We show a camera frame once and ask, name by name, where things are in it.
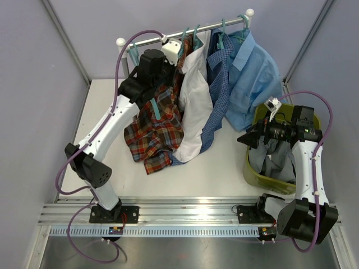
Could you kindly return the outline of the teal hanger of checked shirt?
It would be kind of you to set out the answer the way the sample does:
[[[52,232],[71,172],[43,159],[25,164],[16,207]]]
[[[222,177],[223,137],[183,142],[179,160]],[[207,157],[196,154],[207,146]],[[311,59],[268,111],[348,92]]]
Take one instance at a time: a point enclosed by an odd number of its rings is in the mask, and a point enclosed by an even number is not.
[[[218,50],[225,49],[225,30],[226,30],[226,20],[225,18],[222,18],[222,30],[218,34],[218,41],[216,46]]]

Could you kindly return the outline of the red brown plaid shirt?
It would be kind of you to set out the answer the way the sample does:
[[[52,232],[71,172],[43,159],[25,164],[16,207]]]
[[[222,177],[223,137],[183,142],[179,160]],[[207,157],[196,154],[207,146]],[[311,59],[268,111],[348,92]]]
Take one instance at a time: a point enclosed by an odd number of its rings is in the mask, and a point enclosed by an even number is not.
[[[165,55],[157,49],[147,49],[140,64],[118,91],[135,103],[138,116],[124,130],[124,138],[134,162],[142,162],[146,173],[152,174],[171,165],[170,155],[180,146],[184,137],[182,115],[178,105],[184,75],[180,72],[192,42],[185,38],[185,51],[177,64],[174,84],[164,84],[162,69]],[[156,120],[150,100],[155,98],[160,111]]]

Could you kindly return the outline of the teal hanger of grey shirt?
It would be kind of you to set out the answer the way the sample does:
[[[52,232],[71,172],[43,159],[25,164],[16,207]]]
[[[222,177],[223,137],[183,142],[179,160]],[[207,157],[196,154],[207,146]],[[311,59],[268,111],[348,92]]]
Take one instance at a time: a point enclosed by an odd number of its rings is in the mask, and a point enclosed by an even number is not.
[[[130,58],[132,60],[132,63],[134,64],[134,66],[138,66],[140,64],[139,51],[138,51],[137,46],[135,44],[133,44],[133,45],[134,45],[134,47],[129,50],[129,55],[130,55]],[[160,120],[160,111],[158,109],[157,102],[156,102],[155,98],[152,98],[150,100],[150,103],[153,107],[153,111],[154,111],[156,120]]]

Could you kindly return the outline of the dark blue checked shirt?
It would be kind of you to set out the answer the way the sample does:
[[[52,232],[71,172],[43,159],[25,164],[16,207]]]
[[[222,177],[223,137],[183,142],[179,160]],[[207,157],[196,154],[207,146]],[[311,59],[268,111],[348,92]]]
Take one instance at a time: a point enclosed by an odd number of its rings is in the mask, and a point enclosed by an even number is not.
[[[213,30],[209,43],[207,55],[207,82],[213,103],[213,110],[209,115],[204,128],[202,129],[202,147],[200,153],[205,152],[214,142],[215,132],[222,127],[222,120],[227,112],[229,105],[229,82],[227,59],[233,50],[233,45],[227,35],[225,35],[225,49],[218,50],[215,42],[218,40],[219,30]],[[171,164],[181,165],[172,153],[170,155]]]

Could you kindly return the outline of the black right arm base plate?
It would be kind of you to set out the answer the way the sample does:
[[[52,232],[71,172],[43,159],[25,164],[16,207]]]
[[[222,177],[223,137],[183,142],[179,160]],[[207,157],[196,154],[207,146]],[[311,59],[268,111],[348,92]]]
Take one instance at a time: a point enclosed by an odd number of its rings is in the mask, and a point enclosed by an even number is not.
[[[266,213],[263,209],[255,205],[245,206],[238,205],[236,207],[238,222],[240,224],[274,224],[274,218]]]

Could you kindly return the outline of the metal clothes rack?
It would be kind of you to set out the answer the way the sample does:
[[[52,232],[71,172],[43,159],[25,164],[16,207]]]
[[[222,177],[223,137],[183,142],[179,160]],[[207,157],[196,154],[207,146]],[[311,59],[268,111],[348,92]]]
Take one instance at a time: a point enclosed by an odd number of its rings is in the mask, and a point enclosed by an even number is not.
[[[143,30],[138,33],[135,33],[128,40],[126,40],[124,38],[118,38],[116,40],[116,45],[118,48],[118,57],[117,57],[116,67],[115,67],[115,80],[116,81],[118,80],[120,66],[122,66],[122,71],[123,71],[124,77],[127,78],[129,76],[130,72],[129,72],[129,68],[128,68],[127,56],[128,56],[128,51],[134,46],[143,47],[143,46],[151,45],[151,44],[155,44],[155,43],[163,44],[163,43],[166,43],[169,39],[181,38],[182,35],[189,35],[189,34],[194,34],[194,33],[197,34],[197,33],[203,32],[203,31],[209,31],[209,30],[213,30],[213,29],[217,29],[217,28],[222,28],[224,30],[226,26],[232,26],[232,25],[236,25],[236,24],[240,24],[240,23],[243,23],[244,28],[248,28],[251,25],[252,18],[254,16],[254,14],[255,14],[255,11],[252,8],[249,8],[245,11],[245,13],[243,15],[237,16],[236,18],[233,18],[230,20],[222,20],[222,21],[214,23],[214,24],[207,24],[207,25],[199,26],[199,27],[196,26],[195,28],[189,28],[186,31],[180,31],[180,32],[171,33],[171,34],[164,34],[158,30],[150,29],[150,30]],[[136,38],[138,38],[139,36],[142,36],[142,35],[147,35],[147,34],[154,34],[154,35],[156,35],[156,37],[135,42]]]

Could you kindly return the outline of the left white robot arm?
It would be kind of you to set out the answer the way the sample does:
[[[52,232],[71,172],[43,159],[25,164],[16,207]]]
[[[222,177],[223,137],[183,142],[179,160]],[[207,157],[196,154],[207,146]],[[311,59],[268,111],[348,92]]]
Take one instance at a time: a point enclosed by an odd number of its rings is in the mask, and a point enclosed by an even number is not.
[[[113,141],[129,121],[150,101],[158,88],[172,84],[178,62],[173,49],[148,49],[129,77],[116,88],[116,98],[107,113],[77,145],[69,143],[65,154],[71,169],[94,193],[90,223],[121,223],[132,212],[122,206],[110,183],[112,169],[103,163]]]

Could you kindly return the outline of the aluminium mounting rail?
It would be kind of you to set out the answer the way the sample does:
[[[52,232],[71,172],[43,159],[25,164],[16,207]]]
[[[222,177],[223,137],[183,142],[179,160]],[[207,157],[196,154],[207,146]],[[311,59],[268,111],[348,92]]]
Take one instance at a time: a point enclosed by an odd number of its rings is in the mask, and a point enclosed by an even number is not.
[[[124,197],[125,206],[138,206],[139,226],[234,226],[236,205],[253,205],[257,196],[243,197]],[[38,225],[64,225],[89,198],[60,198],[44,204]]]

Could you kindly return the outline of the teal hanger of white shirt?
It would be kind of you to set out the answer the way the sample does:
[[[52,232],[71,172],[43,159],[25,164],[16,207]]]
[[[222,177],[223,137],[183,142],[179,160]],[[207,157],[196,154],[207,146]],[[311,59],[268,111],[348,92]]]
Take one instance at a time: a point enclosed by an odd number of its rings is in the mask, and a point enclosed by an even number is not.
[[[194,28],[193,37],[192,37],[192,43],[193,43],[193,51],[198,50],[203,46],[203,42],[201,39],[197,36],[198,28],[200,27],[200,24],[197,24]]]

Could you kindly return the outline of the grey shirt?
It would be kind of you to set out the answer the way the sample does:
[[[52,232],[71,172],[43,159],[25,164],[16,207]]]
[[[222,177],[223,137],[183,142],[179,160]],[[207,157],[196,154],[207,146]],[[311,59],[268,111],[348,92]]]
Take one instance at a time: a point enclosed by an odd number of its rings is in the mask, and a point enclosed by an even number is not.
[[[288,183],[296,182],[295,160],[289,142],[260,137],[256,149],[250,148],[248,160],[253,170],[266,177]]]

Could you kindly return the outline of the green laundry basket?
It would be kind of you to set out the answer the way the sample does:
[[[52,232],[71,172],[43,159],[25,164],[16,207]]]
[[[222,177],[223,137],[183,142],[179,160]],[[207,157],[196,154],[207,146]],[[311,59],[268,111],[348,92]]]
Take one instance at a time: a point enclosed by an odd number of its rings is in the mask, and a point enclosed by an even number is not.
[[[290,120],[292,117],[294,105],[282,104],[279,109],[279,113],[283,113],[287,120]],[[264,104],[259,105],[255,109],[254,119],[252,125],[255,124],[259,119],[263,119],[268,113],[268,109]],[[284,122],[284,116],[279,117],[278,122]],[[320,119],[316,114],[313,116],[314,128],[321,129]],[[296,191],[296,185],[292,182],[285,182],[283,180],[277,180],[271,177],[266,177],[265,175],[259,174],[253,170],[250,165],[248,155],[250,147],[247,146],[245,164],[243,165],[243,177],[245,181],[252,186],[261,187],[273,192],[280,194],[290,195],[294,194]]]

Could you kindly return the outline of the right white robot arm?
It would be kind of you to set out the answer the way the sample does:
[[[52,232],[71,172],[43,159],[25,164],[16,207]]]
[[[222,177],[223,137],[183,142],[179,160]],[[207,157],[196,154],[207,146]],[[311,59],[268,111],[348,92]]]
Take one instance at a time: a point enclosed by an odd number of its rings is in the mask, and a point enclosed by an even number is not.
[[[272,223],[274,234],[320,244],[338,220],[323,185],[321,153],[324,135],[314,109],[307,106],[262,104],[245,134],[244,177],[250,185],[282,194],[291,202],[264,193],[253,206],[237,206],[240,223]]]

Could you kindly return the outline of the teal hanger of blue shirt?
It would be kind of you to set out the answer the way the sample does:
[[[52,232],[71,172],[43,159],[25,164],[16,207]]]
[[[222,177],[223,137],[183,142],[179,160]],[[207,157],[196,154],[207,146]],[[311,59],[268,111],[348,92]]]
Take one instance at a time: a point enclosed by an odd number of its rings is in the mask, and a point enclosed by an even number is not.
[[[236,35],[236,38],[240,43],[243,43],[245,41],[245,33],[249,29],[250,19],[244,14],[240,14],[237,17],[242,19],[243,27],[242,30],[240,30],[239,33]]]

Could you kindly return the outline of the teal hanger of plaid shirt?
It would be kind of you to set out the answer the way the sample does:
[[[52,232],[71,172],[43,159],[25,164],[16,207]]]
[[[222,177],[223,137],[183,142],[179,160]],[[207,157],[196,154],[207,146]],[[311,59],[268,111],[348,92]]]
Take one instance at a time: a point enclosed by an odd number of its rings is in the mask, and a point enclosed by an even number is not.
[[[180,38],[180,41],[181,41],[181,47],[180,47],[180,50],[178,52],[178,59],[180,59],[183,55],[183,52],[184,52],[184,49],[185,49],[185,37],[186,37],[186,34],[187,34],[187,31],[189,30],[190,28],[187,27],[185,28],[185,30],[182,32],[182,35],[181,35],[181,38]]]

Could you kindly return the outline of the white shirt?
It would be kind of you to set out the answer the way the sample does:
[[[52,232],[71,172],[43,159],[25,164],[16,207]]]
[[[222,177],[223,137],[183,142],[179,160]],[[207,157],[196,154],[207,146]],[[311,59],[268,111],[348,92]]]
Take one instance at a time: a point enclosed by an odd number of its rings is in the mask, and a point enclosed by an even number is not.
[[[181,124],[184,137],[173,154],[181,163],[192,160],[200,153],[202,129],[213,110],[206,67],[211,32],[204,31],[197,33],[197,36],[204,44],[186,56],[181,68],[184,78],[179,96],[179,109],[183,113]]]

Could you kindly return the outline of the light blue shirt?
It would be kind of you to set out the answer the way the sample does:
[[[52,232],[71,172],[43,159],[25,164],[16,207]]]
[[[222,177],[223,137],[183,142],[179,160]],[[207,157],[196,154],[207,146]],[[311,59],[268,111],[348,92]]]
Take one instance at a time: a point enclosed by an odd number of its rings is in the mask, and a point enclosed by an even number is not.
[[[282,78],[276,62],[250,30],[229,35],[233,50],[227,59],[229,105],[225,117],[241,132],[254,119],[257,106],[270,97],[282,96]]]

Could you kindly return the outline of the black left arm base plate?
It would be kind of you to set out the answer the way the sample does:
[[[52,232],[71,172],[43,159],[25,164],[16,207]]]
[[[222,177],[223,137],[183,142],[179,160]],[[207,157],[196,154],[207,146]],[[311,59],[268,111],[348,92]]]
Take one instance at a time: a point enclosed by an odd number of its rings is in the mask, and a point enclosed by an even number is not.
[[[137,224],[139,221],[138,206],[121,206],[105,210],[100,206],[93,206],[89,217],[92,224]]]

